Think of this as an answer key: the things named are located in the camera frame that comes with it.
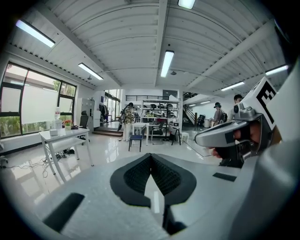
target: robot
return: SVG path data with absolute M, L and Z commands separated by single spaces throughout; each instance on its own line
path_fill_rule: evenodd
M 295 198 L 299 185 L 300 132 L 292 118 L 283 124 L 283 114 L 276 109 L 285 106 L 288 93 L 300 88 L 299 79 L 299 61 L 279 94 L 263 78 L 234 107 L 234 122 L 196 135 L 197 144 L 220 148 L 222 154 L 242 162 L 241 168 L 147 153 L 83 171 L 49 194 L 36 215 L 18 204 L 14 208 L 43 239 L 256 238 L 282 211 L 293 211 L 284 207 Z M 295 98 L 296 105 L 300 97 Z M 291 112 L 288 106 L 283 110 Z M 255 121 L 261 126 L 257 143 L 249 137 L 249 126 Z M 270 146 L 275 123 L 283 142 Z M 237 141 L 233 133 L 238 129 L 242 138 Z M 150 175 L 165 197 L 162 225 L 150 210 L 151 200 L 144 196 Z

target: corrugated metal ceiling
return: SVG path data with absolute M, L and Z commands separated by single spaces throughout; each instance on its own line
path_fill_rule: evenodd
M 157 85 L 185 87 L 228 54 L 240 42 L 263 26 L 272 15 L 252 0 L 197 0 L 193 9 L 168 3 L 165 35 L 159 61 Z M 158 0 L 45 0 L 45 5 L 107 67 L 122 84 L 153 83 L 158 32 Z M 49 48 L 15 29 L 9 43 L 87 80 L 89 74 L 78 67 L 85 62 L 100 75 L 100 68 L 44 17 L 31 9 L 24 19 L 55 41 Z M 165 50 L 175 51 L 166 78 L 160 77 Z M 276 34 L 269 36 L 235 60 L 219 69 L 196 88 L 209 91 L 245 80 L 240 91 L 251 88 L 253 77 L 284 64 Z M 276 77 L 282 84 L 284 77 Z M 92 79 L 96 86 L 109 86 L 109 80 Z

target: ceiling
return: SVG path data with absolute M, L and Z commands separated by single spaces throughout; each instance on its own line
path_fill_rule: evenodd
M 177 2 L 44 0 L 23 18 L 55 45 L 49 48 L 18 28 L 8 43 L 105 89 L 169 87 L 224 96 L 232 91 L 220 92 L 221 88 L 244 81 L 233 91 L 245 94 L 265 71 L 285 63 L 274 25 L 268 34 L 250 40 L 273 22 L 257 1 L 196 0 L 191 10 Z M 250 47 L 242 47 L 244 41 Z M 166 50 L 175 54 L 162 78 Z M 239 53 L 229 59 L 235 50 Z M 223 64 L 215 67 L 221 59 Z M 81 62 L 104 80 L 87 80 L 89 74 L 78 67 Z M 285 78 L 281 73 L 271 81 L 280 86 Z

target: potted plant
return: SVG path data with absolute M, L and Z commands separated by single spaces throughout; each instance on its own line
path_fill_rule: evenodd
M 65 129 L 66 130 L 71 130 L 71 125 L 72 125 L 72 121 L 71 120 L 65 120 Z

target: window frame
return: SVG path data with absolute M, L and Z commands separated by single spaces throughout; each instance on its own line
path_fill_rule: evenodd
M 14 65 L 16 67 L 23 68 L 23 69 L 27 70 L 25 79 L 23 81 L 23 85 L 18 85 L 18 84 L 13 84 L 13 83 L 10 83 L 10 82 L 4 82 L 3 81 L 8 65 Z M 0 86 L 0 102 L 2 104 L 2 91 L 3 91 L 3 87 L 5 87 L 5 88 L 12 88 L 12 89 L 19 89 L 19 90 L 21 90 L 20 99 L 19 99 L 19 111 L 18 112 L 0 112 L 0 117 L 19 117 L 20 118 L 20 134 L 11 135 L 11 136 L 1 136 L 1 139 L 10 138 L 10 137 L 16 137 L 16 136 L 29 135 L 29 134 L 34 134 L 34 133 L 40 132 L 40 131 L 35 131 L 35 132 L 23 133 L 23 127 L 22 127 L 22 100 L 23 100 L 23 92 L 24 92 L 24 88 L 25 88 L 27 76 L 28 76 L 28 73 L 30 71 L 34 72 L 34 73 L 37 73 L 37 74 L 40 74 L 40 75 L 43 75 L 43 76 L 46 76 L 46 77 L 49 77 L 49 78 L 51 78 L 51 79 L 53 79 L 55 81 L 59 81 L 60 82 L 60 87 L 59 87 L 59 90 L 58 90 L 57 106 L 59 107 L 59 105 L 60 105 L 60 98 L 68 98 L 68 99 L 72 99 L 73 100 L 72 112 L 61 112 L 60 115 L 61 116 L 72 116 L 72 122 L 74 122 L 75 96 L 76 96 L 76 91 L 77 91 L 77 86 L 76 85 L 70 84 L 68 82 L 65 82 L 63 80 L 59 80 L 57 78 L 51 77 L 51 76 L 43 74 L 43 73 L 40 73 L 40 72 L 35 71 L 35 70 L 33 70 L 33 69 L 29 68 L 29 67 L 24 67 L 24 66 L 21 66 L 19 64 L 16 64 L 16 63 L 13 63 L 13 62 L 9 61 L 7 63 L 7 65 L 6 65 L 5 72 L 3 74 L 3 78 L 2 78 L 2 82 L 1 82 L 1 86 Z M 74 97 L 71 97 L 71 96 L 64 95 L 64 94 L 60 93 L 61 87 L 62 87 L 63 83 L 75 87 Z

